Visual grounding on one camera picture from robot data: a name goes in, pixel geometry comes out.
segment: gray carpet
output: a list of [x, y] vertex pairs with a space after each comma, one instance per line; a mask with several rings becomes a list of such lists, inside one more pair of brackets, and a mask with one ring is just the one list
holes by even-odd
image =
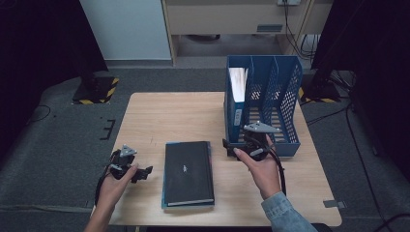
[[[224, 69], [112, 70], [120, 77], [110, 103], [71, 104], [79, 78], [53, 86], [43, 94], [32, 121], [12, 148], [0, 171], [0, 205], [64, 206], [90, 209], [95, 186], [107, 163], [129, 97], [134, 92], [224, 91]], [[337, 103], [302, 106], [307, 121], [343, 108]], [[349, 113], [366, 169], [385, 218], [410, 213], [410, 185], [388, 158], [375, 157], [358, 116]], [[115, 120], [108, 140], [104, 128]], [[364, 169], [347, 128], [344, 111], [309, 127], [343, 223], [334, 231], [373, 231], [382, 223]], [[3, 231], [82, 231], [89, 213], [0, 211]], [[410, 219], [391, 224], [409, 231]], [[110, 231], [123, 231], [110, 226]]]

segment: person's arm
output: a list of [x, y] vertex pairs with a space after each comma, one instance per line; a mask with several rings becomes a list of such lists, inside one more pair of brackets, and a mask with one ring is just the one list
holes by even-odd
[[292, 206], [280, 189], [278, 165], [271, 156], [253, 160], [247, 153], [234, 149], [239, 160], [249, 169], [263, 198], [262, 208], [271, 222], [272, 231], [316, 231]]
[[94, 209], [84, 232], [106, 231], [111, 215], [114, 212], [115, 204], [120, 200], [136, 169], [136, 165], [131, 167], [121, 180], [116, 180], [111, 174], [105, 177], [100, 190], [99, 203]]

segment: white wall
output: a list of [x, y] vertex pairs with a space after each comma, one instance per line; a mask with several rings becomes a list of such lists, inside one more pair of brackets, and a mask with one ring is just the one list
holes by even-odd
[[161, 0], [80, 0], [105, 60], [171, 60]]

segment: blue file organizer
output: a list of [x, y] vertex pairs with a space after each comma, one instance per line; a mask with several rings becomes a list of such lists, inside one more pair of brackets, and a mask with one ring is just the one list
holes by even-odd
[[[249, 69], [240, 127], [233, 126], [235, 104], [232, 103], [229, 68]], [[293, 157], [301, 145], [293, 125], [293, 113], [302, 76], [297, 56], [228, 56], [224, 99], [226, 140], [243, 144], [244, 125], [260, 121], [282, 130], [282, 133], [270, 134], [278, 156]]]

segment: yellow and black hazard tape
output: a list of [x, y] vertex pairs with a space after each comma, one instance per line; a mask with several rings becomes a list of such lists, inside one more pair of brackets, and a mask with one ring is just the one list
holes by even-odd
[[330, 102], [340, 102], [339, 98], [327, 98], [327, 99], [321, 99], [321, 98], [308, 98], [305, 96], [304, 90], [302, 88], [299, 88], [299, 99], [301, 100], [301, 102], [326, 102], [326, 103], [330, 103]]
[[107, 103], [111, 100], [112, 95], [114, 94], [115, 88], [117, 87], [117, 83], [120, 79], [119, 78], [113, 78], [112, 83], [110, 85], [109, 90], [106, 93], [105, 98], [103, 99], [98, 99], [98, 100], [88, 100], [88, 99], [83, 99], [83, 100], [78, 100], [74, 101], [74, 104], [93, 104], [93, 103]]

